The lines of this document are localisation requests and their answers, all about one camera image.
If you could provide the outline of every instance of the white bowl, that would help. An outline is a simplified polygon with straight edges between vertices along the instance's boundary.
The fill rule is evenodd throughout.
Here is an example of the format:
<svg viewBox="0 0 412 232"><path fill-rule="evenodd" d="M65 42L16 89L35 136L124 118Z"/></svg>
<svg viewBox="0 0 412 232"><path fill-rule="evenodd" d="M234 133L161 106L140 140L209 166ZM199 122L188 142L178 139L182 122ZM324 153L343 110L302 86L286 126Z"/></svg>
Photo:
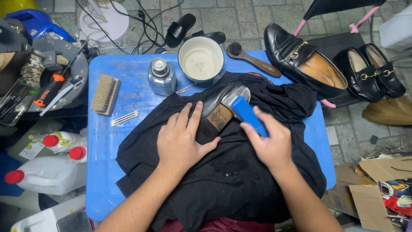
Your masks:
<svg viewBox="0 0 412 232"><path fill-rule="evenodd" d="M178 62L183 73L196 83L218 76L225 59L218 43L208 37L193 37L179 49Z"/></svg>

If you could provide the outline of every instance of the pink metal frame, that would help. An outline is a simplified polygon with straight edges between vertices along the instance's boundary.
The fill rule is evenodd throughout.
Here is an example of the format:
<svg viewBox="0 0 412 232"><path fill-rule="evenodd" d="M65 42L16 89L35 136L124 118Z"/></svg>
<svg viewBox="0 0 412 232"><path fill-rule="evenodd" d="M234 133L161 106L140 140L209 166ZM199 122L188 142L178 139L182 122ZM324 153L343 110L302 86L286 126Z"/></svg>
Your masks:
<svg viewBox="0 0 412 232"><path fill-rule="evenodd" d="M375 11L377 11L379 9L379 7L374 7L372 8L368 13L366 13L366 15L355 25L354 23L349 24L349 27L351 28L351 33L358 33L358 28L360 26L362 26L362 24L369 18L371 17ZM305 26L306 24L306 20L302 19L302 21L300 22L299 26L297 26L295 33L293 33L293 35L295 37L297 37L299 35L299 32L302 30L303 26ZM333 103L328 102L326 99L321 100L321 103L323 104L323 106L325 107L329 107L329 108L336 108L336 105Z"/></svg>

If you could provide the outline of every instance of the red bottle cap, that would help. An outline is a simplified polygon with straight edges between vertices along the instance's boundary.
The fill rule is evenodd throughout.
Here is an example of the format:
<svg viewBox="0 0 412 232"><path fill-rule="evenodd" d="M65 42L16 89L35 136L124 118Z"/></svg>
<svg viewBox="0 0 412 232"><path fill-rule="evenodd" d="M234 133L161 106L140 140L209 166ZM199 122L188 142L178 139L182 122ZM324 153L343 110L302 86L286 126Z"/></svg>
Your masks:
<svg viewBox="0 0 412 232"><path fill-rule="evenodd" d="M72 159L80 160L86 156L86 148L82 146L78 146L75 148L72 148L69 151L69 157Z"/></svg>
<svg viewBox="0 0 412 232"><path fill-rule="evenodd" d="M6 177L4 177L4 181L7 184L15 184L24 179L24 172L22 170L15 170L7 173Z"/></svg>
<svg viewBox="0 0 412 232"><path fill-rule="evenodd" d="M59 138L55 135L48 135L43 139L43 144L47 147L54 147L59 143Z"/></svg>

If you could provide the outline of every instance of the black slide sandal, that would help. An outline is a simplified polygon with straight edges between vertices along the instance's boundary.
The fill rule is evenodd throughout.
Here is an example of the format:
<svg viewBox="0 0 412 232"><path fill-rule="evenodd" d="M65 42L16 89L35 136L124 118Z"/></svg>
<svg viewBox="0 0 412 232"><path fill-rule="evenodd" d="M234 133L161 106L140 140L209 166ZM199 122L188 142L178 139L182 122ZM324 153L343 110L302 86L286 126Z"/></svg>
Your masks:
<svg viewBox="0 0 412 232"><path fill-rule="evenodd" d="M197 37L197 36L208 37L208 38L214 40L214 41L215 41L216 43L218 43L218 44L222 44L222 43L224 43L224 42L226 41L226 35L225 35L225 33L221 32L221 31L217 31L217 32L212 32L212 33L207 33L207 34L205 34L205 33L203 32L203 30L202 30L202 31L198 31L198 32L196 32L196 33L193 33L193 34L190 35L190 36L186 36L186 37L183 39L183 42L186 42L188 39L193 38L193 37Z"/></svg>
<svg viewBox="0 0 412 232"><path fill-rule="evenodd" d="M179 46L187 31L190 30L195 23L196 17L192 14L185 14L178 20L178 22L173 22L167 29L165 37L166 44L170 48Z"/></svg>

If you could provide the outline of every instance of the white liquid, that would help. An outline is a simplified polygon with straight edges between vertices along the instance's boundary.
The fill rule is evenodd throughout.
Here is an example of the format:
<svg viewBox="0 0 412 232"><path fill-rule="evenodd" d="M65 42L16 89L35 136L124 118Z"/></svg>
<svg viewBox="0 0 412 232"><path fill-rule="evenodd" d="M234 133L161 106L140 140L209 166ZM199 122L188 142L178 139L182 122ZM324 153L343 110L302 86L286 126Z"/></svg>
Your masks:
<svg viewBox="0 0 412 232"><path fill-rule="evenodd" d="M214 77L219 72L218 64L217 57L203 49L190 51L183 59L185 73L197 80Z"/></svg>

